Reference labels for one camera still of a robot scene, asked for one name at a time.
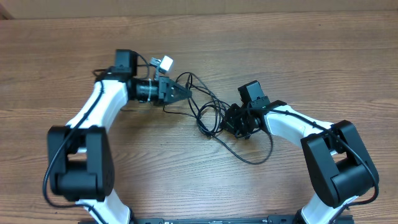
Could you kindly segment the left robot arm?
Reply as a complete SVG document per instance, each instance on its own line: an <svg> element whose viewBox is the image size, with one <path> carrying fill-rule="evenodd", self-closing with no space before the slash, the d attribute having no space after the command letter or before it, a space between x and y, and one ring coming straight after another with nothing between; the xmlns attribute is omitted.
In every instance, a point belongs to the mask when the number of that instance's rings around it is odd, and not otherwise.
<svg viewBox="0 0 398 224"><path fill-rule="evenodd" d="M135 51L117 49L114 65L96 69L94 89L88 101L64 126L47 133L49 164L42 193L52 207L60 208L48 192L64 197L67 208L84 208L95 223L135 223L132 209L123 204L114 189L114 164L108 141L109 129L129 101L165 106L191 97L190 90L166 76L173 59L164 56L144 61L154 76L139 78Z"/></svg>

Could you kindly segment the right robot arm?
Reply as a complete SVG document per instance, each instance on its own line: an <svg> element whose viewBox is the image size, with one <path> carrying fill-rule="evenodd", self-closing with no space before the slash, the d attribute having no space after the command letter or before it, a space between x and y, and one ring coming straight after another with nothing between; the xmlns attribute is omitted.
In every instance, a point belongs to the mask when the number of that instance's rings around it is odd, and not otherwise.
<svg viewBox="0 0 398 224"><path fill-rule="evenodd" d="M224 130L244 139L263 131L303 150L315 194L287 217L290 223L352 223L345 210L377 199L379 174L353 123L319 121L283 101L270 101L258 81L238 91L243 103L226 111Z"/></svg>

